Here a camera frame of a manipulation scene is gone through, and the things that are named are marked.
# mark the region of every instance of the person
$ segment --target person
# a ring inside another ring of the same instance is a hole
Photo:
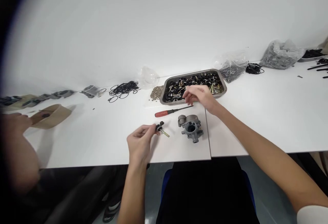
[[[233,132],[255,163],[286,193],[298,224],[327,223],[328,197],[285,152],[218,103],[207,86],[188,86],[187,104],[199,101]],[[145,176],[155,124],[127,138],[129,166],[119,224],[145,223]],[[174,163],[156,223],[259,223],[235,157]]]
[[[21,113],[2,117],[3,151],[11,188],[27,223],[92,223],[106,206],[103,222],[117,214],[127,165],[40,169],[23,133],[32,125]]]

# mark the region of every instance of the blue chair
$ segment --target blue chair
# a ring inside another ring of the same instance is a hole
[[[169,169],[169,170],[167,170],[165,172],[164,179],[163,179],[163,184],[162,184],[161,201],[162,201],[162,198],[163,198],[164,191],[165,191],[166,185],[168,183],[168,180],[170,179],[171,172],[172,172],[172,169]],[[243,174],[243,177],[245,179],[247,190],[248,190],[248,193],[249,193],[250,198],[252,199],[252,203],[253,203],[254,210],[255,210],[255,213],[256,213],[255,200],[254,200],[252,186],[250,184],[250,181],[249,181],[249,178],[248,178],[247,173],[244,170],[242,170],[242,174]]]

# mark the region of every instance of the plastic bag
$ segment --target plastic bag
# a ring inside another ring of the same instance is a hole
[[[236,80],[247,67],[245,51],[237,51],[222,54],[216,57],[214,68],[218,69],[224,80],[228,83]]]
[[[153,88],[157,85],[158,78],[159,77],[154,70],[143,66],[141,72],[138,75],[138,87],[141,89]]]
[[[296,48],[291,40],[286,42],[274,40],[269,44],[259,64],[273,69],[288,69],[300,60],[304,53],[305,50]]]

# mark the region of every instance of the carburetor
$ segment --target carburetor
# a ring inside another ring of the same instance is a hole
[[[188,139],[192,138],[193,143],[197,143],[199,140],[198,138],[204,134],[201,128],[201,122],[198,120],[196,115],[181,115],[178,117],[178,126],[183,127],[184,131],[182,134],[186,134]]]

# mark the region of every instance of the white sleeve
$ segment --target white sleeve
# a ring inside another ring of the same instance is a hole
[[[297,224],[328,223],[328,208],[322,206],[305,206],[297,212]]]

